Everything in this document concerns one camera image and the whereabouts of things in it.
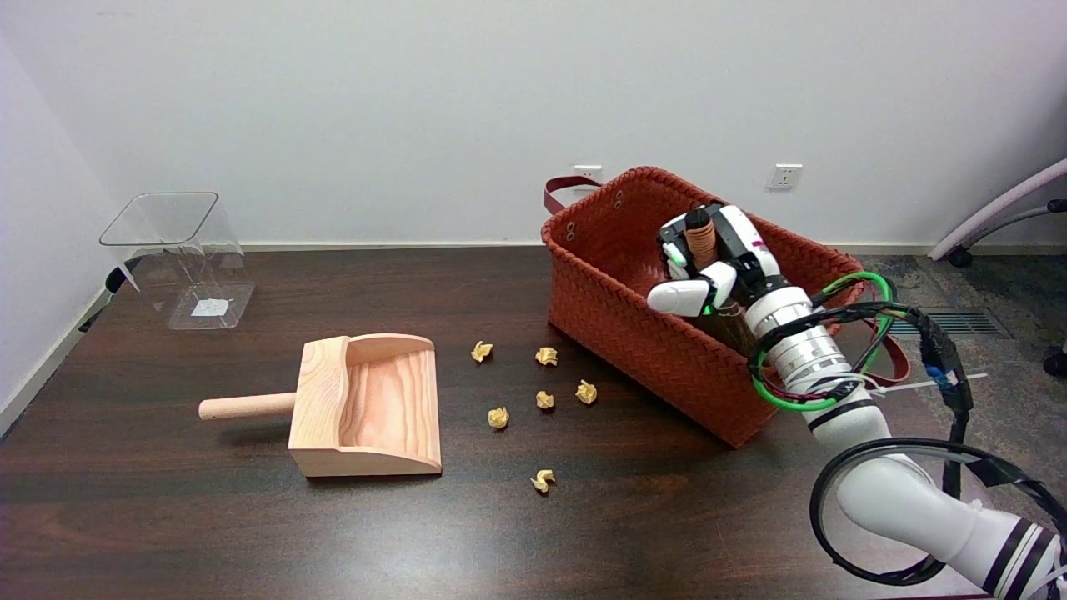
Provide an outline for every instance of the wooden table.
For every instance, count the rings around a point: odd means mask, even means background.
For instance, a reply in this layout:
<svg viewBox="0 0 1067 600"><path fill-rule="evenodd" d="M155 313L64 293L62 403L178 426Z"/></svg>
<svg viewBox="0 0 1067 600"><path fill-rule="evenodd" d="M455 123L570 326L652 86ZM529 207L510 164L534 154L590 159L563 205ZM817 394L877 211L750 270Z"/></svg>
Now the wooden table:
<svg viewBox="0 0 1067 600"><path fill-rule="evenodd" d="M729 451L545 322L542 248L253 254L237 329L168 331L124 286L0 447L0 593L75 598L890 598L974 594L850 578L816 544L829 456L777 415ZM288 424L202 423L206 397L291 391L302 345L404 332L436 343L440 478L307 480ZM493 360L471 360L475 342ZM539 346L559 366L534 361ZM573 397L578 379L600 401ZM538 390L556 395L541 414ZM943 436L899 392L902 433ZM511 426L485 413L506 406ZM554 469L538 495L529 477ZM918 553L847 525L889 569Z"/></svg>

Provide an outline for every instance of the red woven basket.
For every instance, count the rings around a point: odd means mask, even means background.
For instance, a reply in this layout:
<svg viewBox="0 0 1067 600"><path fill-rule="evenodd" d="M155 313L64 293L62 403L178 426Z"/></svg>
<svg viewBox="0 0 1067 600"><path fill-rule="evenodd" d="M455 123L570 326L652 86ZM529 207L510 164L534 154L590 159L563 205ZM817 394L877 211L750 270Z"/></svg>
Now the red woven basket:
<svg viewBox="0 0 1067 600"><path fill-rule="evenodd" d="M659 226L718 200L662 169L639 167L560 209L545 222L541 239L552 253L548 321L739 447L775 412L752 388L747 357L644 301L667 279L656 244ZM545 205L560 208L547 191ZM809 294L862 270L851 256L749 218L782 274ZM862 287L832 304L857 301Z"/></svg>

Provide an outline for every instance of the transparent plastic bin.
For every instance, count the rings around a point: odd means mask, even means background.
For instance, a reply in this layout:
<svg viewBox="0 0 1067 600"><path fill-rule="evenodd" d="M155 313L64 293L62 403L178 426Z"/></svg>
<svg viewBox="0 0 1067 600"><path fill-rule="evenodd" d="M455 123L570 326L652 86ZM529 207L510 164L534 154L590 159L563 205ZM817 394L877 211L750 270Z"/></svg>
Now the transparent plastic bin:
<svg viewBox="0 0 1067 600"><path fill-rule="evenodd" d="M237 326L255 283L219 194L141 194L100 236L130 284L170 329Z"/></svg>

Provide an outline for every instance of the baseboard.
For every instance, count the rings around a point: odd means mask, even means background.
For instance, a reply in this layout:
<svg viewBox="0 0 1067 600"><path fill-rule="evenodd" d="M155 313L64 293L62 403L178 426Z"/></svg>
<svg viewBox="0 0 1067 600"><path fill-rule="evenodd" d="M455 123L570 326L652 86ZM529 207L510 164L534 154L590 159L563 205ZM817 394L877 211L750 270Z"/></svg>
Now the baseboard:
<svg viewBox="0 0 1067 600"><path fill-rule="evenodd" d="M96 314L97 311L102 309L105 304L108 303L108 299L111 297L106 289L100 289L100 294L94 298L85 310L79 313L78 318L76 318L70 326L67 328L66 335L60 337L55 344L49 348L45 357L37 363L36 367L30 372L30 374L22 380L22 382L15 389L15 392L7 398L4 402L3 408L0 408L0 437L7 435L7 429L18 420L26 407L30 405L33 397L37 395L37 392L45 385L48 378L55 373L60 364L63 363L63 359L70 353L75 345L81 340L83 333L78 331L78 327L85 322L85 319Z"/></svg>
<svg viewBox="0 0 1067 600"><path fill-rule="evenodd" d="M823 243L841 252L856 255L925 256L935 247L933 243L856 243L850 241ZM980 243L970 250L971 254L975 256L1044 256L1067 254L1067 243Z"/></svg>
<svg viewBox="0 0 1067 600"><path fill-rule="evenodd" d="M543 246L540 240L503 241L251 241L245 252L306 252L312 250L386 250L400 248L493 248Z"/></svg>
<svg viewBox="0 0 1067 600"><path fill-rule="evenodd" d="M904 254L925 256L934 250L933 243L858 243L851 241L823 242L830 248L848 254ZM491 248L491 247L541 246L540 241L253 241L242 243L246 252L291 252L310 250L381 250L395 248ZM975 255L1045 255L1067 254L1067 243L986 243L971 249Z"/></svg>

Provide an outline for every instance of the dustpan handle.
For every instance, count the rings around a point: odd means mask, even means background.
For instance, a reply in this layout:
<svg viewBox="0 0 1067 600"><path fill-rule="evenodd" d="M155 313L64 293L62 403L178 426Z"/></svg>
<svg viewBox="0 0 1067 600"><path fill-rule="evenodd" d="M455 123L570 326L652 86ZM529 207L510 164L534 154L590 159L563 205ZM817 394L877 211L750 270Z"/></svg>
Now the dustpan handle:
<svg viewBox="0 0 1067 600"><path fill-rule="evenodd" d="M589 177L583 177L582 175L568 175L566 177L553 177L544 183L544 207L548 209L548 212L555 215L564 208L564 206L555 198L552 196L552 192L557 190L563 190L567 188L573 188L576 186L596 186L600 184L590 179Z"/></svg>
<svg viewBox="0 0 1067 600"><path fill-rule="evenodd" d="M201 421L211 419L237 419L262 414L291 414L297 405L297 393L267 394L264 396L238 396L235 398L212 398L201 402Z"/></svg>

